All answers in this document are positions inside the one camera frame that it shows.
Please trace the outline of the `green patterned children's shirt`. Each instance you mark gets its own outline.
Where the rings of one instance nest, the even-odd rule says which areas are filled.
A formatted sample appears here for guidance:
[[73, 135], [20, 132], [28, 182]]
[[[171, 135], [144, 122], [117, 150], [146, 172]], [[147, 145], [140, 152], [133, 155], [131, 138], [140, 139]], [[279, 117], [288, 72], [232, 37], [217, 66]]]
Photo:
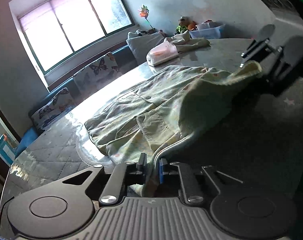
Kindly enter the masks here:
[[114, 164], [147, 155], [146, 182], [135, 183], [132, 189], [140, 196], [151, 196], [159, 184], [159, 160], [216, 126], [261, 73], [255, 61], [234, 73], [168, 66], [121, 92], [85, 127], [99, 151]]

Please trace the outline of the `translucent plastic storage box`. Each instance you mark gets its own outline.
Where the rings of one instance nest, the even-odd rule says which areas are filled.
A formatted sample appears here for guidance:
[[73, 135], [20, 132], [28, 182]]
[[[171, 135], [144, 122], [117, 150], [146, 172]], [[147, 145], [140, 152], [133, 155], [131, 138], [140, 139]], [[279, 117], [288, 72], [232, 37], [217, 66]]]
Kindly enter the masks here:
[[191, 38], [206, 39], [220, 39], [223, 38], [225, 31], [225, 24], [218, 24], [216, 22], [206, 22], [196, 25], [196, 29], [190, 31]]

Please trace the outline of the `butterfly print cushion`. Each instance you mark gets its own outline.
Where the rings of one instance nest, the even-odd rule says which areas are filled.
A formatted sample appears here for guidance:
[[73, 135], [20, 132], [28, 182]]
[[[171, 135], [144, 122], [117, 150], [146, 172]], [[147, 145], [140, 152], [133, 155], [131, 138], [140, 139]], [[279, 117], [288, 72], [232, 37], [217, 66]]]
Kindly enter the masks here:
[[41, 134], [75, 106], [74, 99], [65, 87], [58, 91], [48, 103], [35, 111], [31, 119], [36, 130]]
[[73, 81], [85, 100], [121, 75], [113, 53], [109, 52], [75, 73]]

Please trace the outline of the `plush toy bear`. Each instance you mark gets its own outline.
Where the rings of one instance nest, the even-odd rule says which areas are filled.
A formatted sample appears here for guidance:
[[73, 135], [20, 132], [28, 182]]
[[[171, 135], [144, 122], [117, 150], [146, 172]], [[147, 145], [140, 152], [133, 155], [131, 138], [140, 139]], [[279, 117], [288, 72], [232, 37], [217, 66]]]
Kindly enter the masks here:
[[190, 21], [188, 18], [182, 16], [179, 19], [179, 25], [175, 29], [175, 34], [182, 34], [187, 30], [188, 31], [196, 30], [196, 22]]

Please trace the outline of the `beige crumpled garment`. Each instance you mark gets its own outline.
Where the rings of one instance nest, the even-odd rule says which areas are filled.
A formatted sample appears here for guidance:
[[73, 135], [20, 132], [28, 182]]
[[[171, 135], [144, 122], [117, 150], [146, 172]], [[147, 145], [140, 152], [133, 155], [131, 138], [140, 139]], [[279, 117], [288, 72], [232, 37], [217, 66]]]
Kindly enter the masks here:
[[174, 45], [178, 53], [185, 53], [187, 51], [210, 46], [210, 41], [203, 37], [191, 38], [189, 31], [185, 31], [182, 34], [176, 34], [172, 37], [166, 37], [165, 41]]

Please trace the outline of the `blue sofa bench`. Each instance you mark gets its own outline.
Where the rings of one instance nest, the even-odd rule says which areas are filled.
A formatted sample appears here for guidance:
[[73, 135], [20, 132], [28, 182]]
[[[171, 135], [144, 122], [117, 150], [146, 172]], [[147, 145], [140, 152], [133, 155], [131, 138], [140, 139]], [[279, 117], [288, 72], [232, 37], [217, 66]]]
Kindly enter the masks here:
[[15, 154], [21, 154], [39, 135], [73, 108], [137, 65], [128, 45], [94, 57], [94, 60], [52, 90], [28, 112], [33, 126], [24, 133]]

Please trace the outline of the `pink white storage bag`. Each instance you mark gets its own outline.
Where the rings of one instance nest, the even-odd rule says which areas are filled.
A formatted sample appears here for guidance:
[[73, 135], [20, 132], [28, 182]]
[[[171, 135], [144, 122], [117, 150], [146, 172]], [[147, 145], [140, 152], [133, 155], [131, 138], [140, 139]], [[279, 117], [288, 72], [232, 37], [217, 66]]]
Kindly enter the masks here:
[[176, 57], [178, 57], [176, 46], [168, 41], [163, 41], [162, 44], [157, 45], [148, 52], [146, 60], [149, 66], [154, 67]]

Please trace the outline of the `teal small cabinet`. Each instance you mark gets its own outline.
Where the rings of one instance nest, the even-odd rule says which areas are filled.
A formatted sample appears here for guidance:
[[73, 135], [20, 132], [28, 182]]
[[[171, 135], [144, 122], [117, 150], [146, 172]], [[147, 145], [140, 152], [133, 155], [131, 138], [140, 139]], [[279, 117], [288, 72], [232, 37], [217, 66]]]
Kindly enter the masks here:
[[16, 159], [17, 141], [14, 140], [7, 132], [0, 130], [0, 158], [11, 166]]

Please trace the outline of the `grey pillow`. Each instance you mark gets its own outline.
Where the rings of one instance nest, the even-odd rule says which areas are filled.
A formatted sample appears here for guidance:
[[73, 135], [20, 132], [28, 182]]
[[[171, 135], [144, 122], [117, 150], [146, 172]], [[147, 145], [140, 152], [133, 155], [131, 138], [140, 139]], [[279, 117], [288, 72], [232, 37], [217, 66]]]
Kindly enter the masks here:
[[153, 34], [143, 34], [128, 32], [126, 43], [129, 46], [138, 64], [146, 61], [146, 56], [151, 49], [164, 41], [164, 36], [159, 32]]

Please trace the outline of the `colourful pinwheel toy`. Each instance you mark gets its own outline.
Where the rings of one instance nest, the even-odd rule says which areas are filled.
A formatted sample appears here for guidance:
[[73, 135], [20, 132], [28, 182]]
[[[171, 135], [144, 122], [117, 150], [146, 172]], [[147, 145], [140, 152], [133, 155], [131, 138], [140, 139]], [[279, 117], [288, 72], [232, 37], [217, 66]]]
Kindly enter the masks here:
[[151, 23], [148, 20], [148, 16], [149, 16], [149, 9], [148, 9], [148, 7], [146, 5], [141, 5], [141, 7], [138, 10], [138, 12], [139, 12], [139, 16], [141, 18], [144, 18], [148, 22], [150, 28], [154, 29], [154, 27], [151, 25]]

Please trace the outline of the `window with frame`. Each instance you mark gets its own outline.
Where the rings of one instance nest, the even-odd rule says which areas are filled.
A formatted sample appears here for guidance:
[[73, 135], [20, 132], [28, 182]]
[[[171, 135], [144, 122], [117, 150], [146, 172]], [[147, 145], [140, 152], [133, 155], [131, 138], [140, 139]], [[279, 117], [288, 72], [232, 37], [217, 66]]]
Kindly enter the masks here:
[[12, 0], [9, 7], [43, 75], [134, 25], [123, 0]]

